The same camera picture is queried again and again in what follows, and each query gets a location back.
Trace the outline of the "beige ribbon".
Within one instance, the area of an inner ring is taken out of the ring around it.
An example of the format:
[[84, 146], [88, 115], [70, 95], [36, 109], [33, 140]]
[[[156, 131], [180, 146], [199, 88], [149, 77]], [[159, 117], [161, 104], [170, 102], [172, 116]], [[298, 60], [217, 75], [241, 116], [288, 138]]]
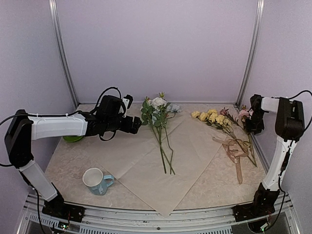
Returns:
[[243, 141], [238, 138], [221, 140], [216, 137], [212, 137], [213, 141], [222, 144], [228, 158], [235, 164], [236, 177], [239, 184], [243, 182], [242, 169], [240, 159], [247, 157], [248, 147], [243, 144]]

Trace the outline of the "front aluminium rail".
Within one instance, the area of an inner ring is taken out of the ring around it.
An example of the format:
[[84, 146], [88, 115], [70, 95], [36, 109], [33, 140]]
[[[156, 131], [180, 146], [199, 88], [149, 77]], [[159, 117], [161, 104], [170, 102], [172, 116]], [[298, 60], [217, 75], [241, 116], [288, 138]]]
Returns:
[[233, 206], [175, 210], [163, 217], [152, 210], [129, 210], [83, 205], [81, 214], [59, 218], [43, 214], [43, 199], [29, 194], [23, 206], [16, 234], [245, 234], [252, 224], [269, 221], [265, 234], [301, 234], [297, 214], [290, 197], [280, 195], [275, 213], [238, 221]]

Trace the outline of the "left aluminium frame post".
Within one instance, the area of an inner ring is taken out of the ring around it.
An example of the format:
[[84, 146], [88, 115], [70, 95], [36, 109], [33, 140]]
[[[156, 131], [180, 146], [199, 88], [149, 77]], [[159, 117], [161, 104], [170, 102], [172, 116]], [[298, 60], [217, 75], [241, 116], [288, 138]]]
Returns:
[[66, 57], [66, 52], [65, 52], [65, 47], [63, 44], [62, 40], [62, 33], [61, 33], [61, 26], [60, 26], [60, 21], [59, 21], [59, 15], [58, 15], [58, 6], [57, 6], [57, 1], [56, 0], [49, 0], [49, 9], [50, 9], [50, 14], [51, 14], [51, 19], [54, 27], [54, 32], [56, 36], [56, 41], [57, 41], [57, 48], [58, 48], [58, 53], [62, 65], [62, 69], [64, 72], [65, 76], [65, 81], [68, 86], [70, 98], [73, 102], [73, 105], [75, 108], [78, 107], [79, 105], [79, 100], [78, 96], [74, 87], [74, 83], [71, 77], [69, 65], [68, 65], [68, 60]]

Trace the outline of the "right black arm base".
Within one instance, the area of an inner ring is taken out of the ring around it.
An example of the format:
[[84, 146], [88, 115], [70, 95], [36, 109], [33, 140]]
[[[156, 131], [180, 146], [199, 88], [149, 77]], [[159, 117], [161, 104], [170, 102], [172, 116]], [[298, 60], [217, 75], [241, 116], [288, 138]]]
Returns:
[[274, 213], [276, 197], [255, 196], [253, 202], [236, 205], [232, 208], [236, 222], [245, 221]]

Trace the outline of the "pink beige wrapping paper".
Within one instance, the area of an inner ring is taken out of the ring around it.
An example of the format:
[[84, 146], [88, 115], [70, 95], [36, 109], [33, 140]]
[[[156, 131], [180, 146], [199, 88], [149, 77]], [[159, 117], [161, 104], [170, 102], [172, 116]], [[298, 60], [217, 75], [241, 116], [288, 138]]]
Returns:
[[183, 104], [181, 113], [162, 131], [142, 126], [136, 135], [118, 132], [107, 142], [97, 140], [91, 152], [96, 161], [122, 185], [164, 217], [181, 202], [220, 148], [221, 132], [193, 118], [207, 104]]

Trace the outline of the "aluminium frame post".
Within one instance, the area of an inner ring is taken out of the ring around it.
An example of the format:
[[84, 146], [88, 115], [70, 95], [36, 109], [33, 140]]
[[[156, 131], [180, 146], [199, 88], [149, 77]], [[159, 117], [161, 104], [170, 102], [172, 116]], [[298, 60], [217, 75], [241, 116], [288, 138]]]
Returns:
[[62, 33], [61, 33], [61, 26], [60, 26], [60, 21], [59, 21], [59, 15], [58, 15], [58, 6], [57, 6], [57, 1], [56, 0], [49, 0], [49, 9], [50, 9], [50, 14], [51, 14], [51, 19], [54, 27], [54, 32], [56, 36], [56, 41], [57, 41], [57, 48], [58, 48], [58, 53], [62, 65], [62, 69], [64, 72], [65, 76], [65, 81], [68, 86], [70, 98], [73, 102], [73, 105], [75, 108], [78, 107], [79, 105], [79, 100], [78, 96], [74, 87], [74, 83], [71, 77], [69, 65], [68, 65], [68, 60], [66, 57], [66, 52], [65, 52], [65, 47], [63, 44], [62, 40]]
[[239, 89], [238, 97], [236, 99], [236, 106], [240, 107], [243, 102], [244, 95], [247, 90], [248, 81], [250, 79], [250, 74], [253, 66], [254, 57], [256, 54], [256, 48], [261, 28], [261, 22], [263, 18], [263, 11], [264, 11], [264, 0], [258, 0], [257, 1], [257, 8], [256, 8], [256, 14], [255, 14], [255, 20], [253, 24], [253, 32], [252, 32], [252, 38], [251, 38], [251, 44], [248, 52], [247, 57], [247, 63], [245, 66], [244, 74], [243, 74], [243, 80]]

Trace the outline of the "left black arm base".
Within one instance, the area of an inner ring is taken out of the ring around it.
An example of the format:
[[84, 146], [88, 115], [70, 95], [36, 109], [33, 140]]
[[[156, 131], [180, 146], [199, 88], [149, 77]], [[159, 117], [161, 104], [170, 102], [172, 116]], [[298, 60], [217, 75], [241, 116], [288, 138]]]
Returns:
[[54, 205], [44, 204], [42, 213], [52, 217], [81, 223], [85, 213], [85, 208], [67, 203]]

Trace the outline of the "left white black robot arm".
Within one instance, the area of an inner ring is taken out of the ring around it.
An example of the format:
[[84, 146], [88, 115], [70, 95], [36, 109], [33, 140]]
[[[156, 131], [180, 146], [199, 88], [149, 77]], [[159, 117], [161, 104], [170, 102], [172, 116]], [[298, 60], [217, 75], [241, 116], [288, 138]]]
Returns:
[[89, 112], [75, 111], [63, 115], [29, 114], [24, 109], [9, 117], [11, 123], [4, 137], [10, 166], [19, 170], [25, 181], [33, 186], [41, 197], [49, 202], [49, 209], [62, 217], [68, 213], [68, 205], [44, 175], [32, 154], [32, 141], [64, 136], [92, 137], [104, 140], [106, 132], [136, 134], [142, 125], [139, 117], [127, 115], [133, 98], [105, 95]]

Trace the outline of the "pink fake rose stem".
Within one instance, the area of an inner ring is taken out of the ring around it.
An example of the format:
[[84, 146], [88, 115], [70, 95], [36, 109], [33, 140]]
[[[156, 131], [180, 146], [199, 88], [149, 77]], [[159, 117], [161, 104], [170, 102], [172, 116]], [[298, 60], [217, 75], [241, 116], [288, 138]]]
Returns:
[[225, 119], [228, 121], [229, 124], [233, 123], [233, 124], [237, 125], [248, 136], [248, 141], [244, 142], [244, 144], [248, 146], [249, 151], [251, 153], [251, 156], [248, 156], [248, 159], [251, 161], [251, 163], [255, 167], [257, 167], [257, 163], [256, 163], [255, 155], [254, 155], [254, 147], [253, 147], [253, 143], [252, 143], [252, 137], [251, 137], [251, 133], [249, 133], [247, 131], [247, 122], [246, 122], [248, 119], [250, 119], [252, 117], [253, 110], [251, 108], [248, 110], [246, 108], [246, 106], [243, 105], [242, 109], [239, 111], [238, 118], [231, 116], [229, 114], [228, 110], [229, 109], [223, 108], [220, 111], [220, 114], [225, 117]]

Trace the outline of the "right aluminium frame post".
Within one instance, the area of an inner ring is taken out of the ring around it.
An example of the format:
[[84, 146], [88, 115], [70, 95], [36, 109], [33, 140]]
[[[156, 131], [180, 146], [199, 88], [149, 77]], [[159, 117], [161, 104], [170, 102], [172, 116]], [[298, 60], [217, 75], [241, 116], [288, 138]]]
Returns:
[[261, 28], [261, 22], [263, 18], [263, 11], [264, 11], [264, 0], [258, 0], [257, 1], [257, 8], [256, 8], [256, 14], [255, 14], [255, 20], [253, 24], [253, 32], [252, 32], [252, 38], [251, 38], [251, 44], [248, 52], [247, 57], [247, 63], [245, 66], [244, 74], [243, 74], [243, 80], [239, 89], [238, 97], [236, 99], [236, 106], [240, 107], [243, 102], [244, 95], [247, 90], [248, 81], [250, 79], [250, 74], [253, 66], [254, 57], [256, 54], [256, 48]]

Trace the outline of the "green plate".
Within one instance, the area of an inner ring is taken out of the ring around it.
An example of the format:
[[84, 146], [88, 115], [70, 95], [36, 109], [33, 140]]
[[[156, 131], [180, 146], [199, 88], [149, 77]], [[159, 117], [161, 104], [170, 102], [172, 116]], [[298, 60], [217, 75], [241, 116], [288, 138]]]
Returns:
[[74, 143], [82, 140], [84, 136], [63, 136], [62, 138], [65, 142]]

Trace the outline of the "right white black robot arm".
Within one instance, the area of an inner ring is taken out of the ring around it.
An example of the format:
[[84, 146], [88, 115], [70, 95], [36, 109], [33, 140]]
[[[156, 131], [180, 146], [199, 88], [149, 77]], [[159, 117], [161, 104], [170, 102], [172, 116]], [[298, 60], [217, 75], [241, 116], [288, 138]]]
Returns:
[[250, 98], [252, 115], [245, 120], [247, 131], [256, 135], [264, 130], [265, 113], [276, 114], [274, 130], [277, 135], [276, 148], [269, 170], [255, 192], [249, 211], [260, 216], [273, 205], [281, 192], [281, 184], [293, 151], [305, 131], [303, 103], [286, 97]]

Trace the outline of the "yellow fake flower stem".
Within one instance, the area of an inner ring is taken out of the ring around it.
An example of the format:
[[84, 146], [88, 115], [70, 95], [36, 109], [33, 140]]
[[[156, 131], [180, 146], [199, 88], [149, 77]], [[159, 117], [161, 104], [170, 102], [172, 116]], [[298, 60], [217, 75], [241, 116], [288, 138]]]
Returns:
[[194, 111], [191, 113], [191, 117], [198, 118], [200, 121], [205, 122], [206, 125], [221, 130], [230, 139], [237, 138], [232, 127], [233, 123], [229, 124], [225, 117], [220, 114], [220, 111], [216, 109], [209, 109], [207, 112]]

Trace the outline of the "blue white ceramic mug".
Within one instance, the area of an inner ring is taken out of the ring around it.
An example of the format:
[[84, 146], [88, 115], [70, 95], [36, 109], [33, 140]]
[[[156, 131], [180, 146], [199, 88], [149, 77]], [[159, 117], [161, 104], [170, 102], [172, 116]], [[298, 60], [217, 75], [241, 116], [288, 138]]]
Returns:
[[90, 168], [82, 176], [83, 184], [94, 195], [105, 195], [114, 180], [112, 175], [104, 175], [99, 168]]

